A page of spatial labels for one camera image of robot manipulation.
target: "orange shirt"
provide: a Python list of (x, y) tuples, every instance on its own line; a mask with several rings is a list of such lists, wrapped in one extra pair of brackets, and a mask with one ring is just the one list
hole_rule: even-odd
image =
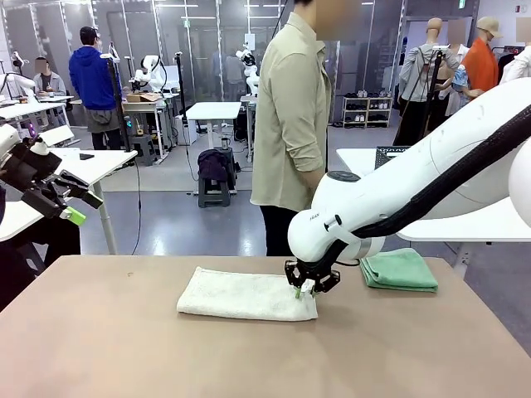
[(475, 39), (462, 64), (472, 90), (489, 91), (498, 85), (498, 62), (490, 47), (481, 39)]

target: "hand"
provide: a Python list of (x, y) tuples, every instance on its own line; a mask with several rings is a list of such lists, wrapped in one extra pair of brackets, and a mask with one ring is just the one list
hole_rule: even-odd
[(484, 94), (485, 92), (482, 89), (475, 89), (475, 90), (469, 90), (468, 93), (466, 93), (471, 98), (478, 98), (480, 95)]

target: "tan tabletop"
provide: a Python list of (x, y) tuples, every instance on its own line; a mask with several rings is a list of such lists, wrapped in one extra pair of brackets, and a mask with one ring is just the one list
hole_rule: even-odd
[(6, 398), (517, 398), (531, 359), (443, 260), (435, 294), (374, 290), (358, 269), (319, 319), (177, 314), (196, 266), (283, 272), (282, 259), (63, 258), (0, 314)]

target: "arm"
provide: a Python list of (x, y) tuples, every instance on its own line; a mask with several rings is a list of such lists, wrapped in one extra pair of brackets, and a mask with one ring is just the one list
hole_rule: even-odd
[(56, 92), (57, 95), (66, 95), (65, 82), (62, 77), (59, 76), (59, 90)]
[(314, 60), (302, 54), (287, 56), (270, 77), (282, 139), (295, 168), (312, 192), (324, 175), (323, 154), (315, 132), (319, 78)]
[(78, 95), (80, 95), (79, 85), (77, 82), (77, 76), (74, 70), (72, 69), (72, 59), (70, 59), (70, 62), (68, 64), (68, 71), (70, 72), (70, 82), (72, 83), (72, 86), (74, 87), (74, 90)]
[(400, 77), (398, 81), (398, 96), (401, 97), (404, 90), (406, 89), (407, 82), (412, 74), (413, 66), (415, 65), (415, 59), (418, 54), (418, 47), (415, 47), (409, 51), (406, 59), (404, 60), (404, 65), (402, 71), (400, 72)]

